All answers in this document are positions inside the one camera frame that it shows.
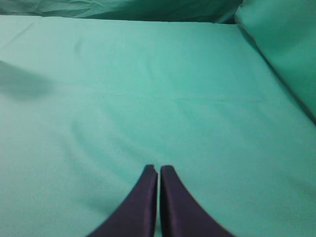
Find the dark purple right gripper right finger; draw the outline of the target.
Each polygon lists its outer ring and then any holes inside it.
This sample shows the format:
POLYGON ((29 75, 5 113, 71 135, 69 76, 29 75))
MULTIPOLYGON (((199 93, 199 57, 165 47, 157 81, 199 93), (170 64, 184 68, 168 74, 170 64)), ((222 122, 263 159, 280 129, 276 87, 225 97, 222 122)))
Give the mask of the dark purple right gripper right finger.
POLYGON ((163 237, 231 237, 193 198, 171 165, 160 169, 163 237))

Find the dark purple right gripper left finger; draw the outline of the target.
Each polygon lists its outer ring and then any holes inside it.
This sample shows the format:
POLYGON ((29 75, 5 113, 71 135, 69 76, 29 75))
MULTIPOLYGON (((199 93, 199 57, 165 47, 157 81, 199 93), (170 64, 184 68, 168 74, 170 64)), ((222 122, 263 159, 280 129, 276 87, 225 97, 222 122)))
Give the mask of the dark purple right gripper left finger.
POLYGON ((153 237, 157 217, 158 173, 146 165, 119 207, 90 237, 153 237))

